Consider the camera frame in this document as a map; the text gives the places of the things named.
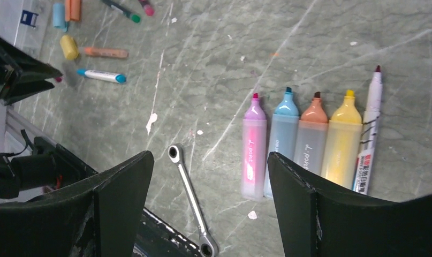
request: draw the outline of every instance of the pink highlighter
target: pink highlighter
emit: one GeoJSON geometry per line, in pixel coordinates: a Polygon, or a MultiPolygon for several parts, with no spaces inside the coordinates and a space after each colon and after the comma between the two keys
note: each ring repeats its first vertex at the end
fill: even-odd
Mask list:
{"type": "Polygon", "coordinates": [[[242,197],[261,201],[266,164],[266,115],[260,107],[258,93],[242,120],[242,197]]]}

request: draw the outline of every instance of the black cable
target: black cable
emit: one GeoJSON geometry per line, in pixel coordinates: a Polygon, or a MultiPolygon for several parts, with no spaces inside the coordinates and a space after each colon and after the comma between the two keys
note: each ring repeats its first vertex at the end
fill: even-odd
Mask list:
{"type": "Polygon", "coordinates": [[[19,155],[19,154],[25,152],[25,150],[26,150],[29,146],[30,146],[30,148],[31,148],[32,150],[34,149],[34,145],[33,145],[33,143],[30,141],[30,138],[28,138],[27,132],[26,132],[25,130],[21,130],[21,131],[20,131],[20,134],[22,135],[22,137],[23,137],[24,140],[25,140],[25,148],[24,148],[21,152],[16,153],[16,154],[15,154],[15,153],[2,153],[2,156],[6,157],[6,158],[17,156],[17,155],[19,155]]]}

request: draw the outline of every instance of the wrench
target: wrench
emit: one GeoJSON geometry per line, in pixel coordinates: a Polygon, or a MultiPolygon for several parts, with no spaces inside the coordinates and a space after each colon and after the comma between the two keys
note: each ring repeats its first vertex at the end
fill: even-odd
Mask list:
{"type": "Polygon", "coordinates": [[[195,197],[194,188],[192,187],[191,180],[189,179],[186,167],[184,166],[183,149],[180,145],[171,145],[169,147],[169,158],[178,167],[181,179],[183,180],[184,189],[186,190],[187,198],[191,204],[192,213],[198,222],[200,254],[203,257],[215,257],[219,253],[219,249],[206,228],[200,206],[195,197]]]}

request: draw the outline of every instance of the red label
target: red label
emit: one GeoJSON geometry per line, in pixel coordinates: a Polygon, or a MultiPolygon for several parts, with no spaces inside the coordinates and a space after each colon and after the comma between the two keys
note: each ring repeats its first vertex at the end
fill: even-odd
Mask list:
{"type": "Polygon", "coordinates": [[[364,158],[364,166],[370,165],[370,157],[371,157],[370,154],[366,155],[366,157],[364,158]]]}

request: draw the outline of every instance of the green marker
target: green marker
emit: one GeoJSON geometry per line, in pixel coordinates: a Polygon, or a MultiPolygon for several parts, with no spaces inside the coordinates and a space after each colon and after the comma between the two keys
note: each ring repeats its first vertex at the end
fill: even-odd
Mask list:
{"type": "Polygon", "coordinates": [[[115,11],[121,12],[124,16],[128,17],[129,20],[131,20],[131,21],[133,21],[135,23],[139,23],[140,22],[140,16],[138,16],[137,14],[132,13],[128,9],[122,7],[121,5],[119,5],[117,3],[114,3],[111,0],[101,0],[101,1],[102,1],[102,3],[110,6],[115,11]]]}

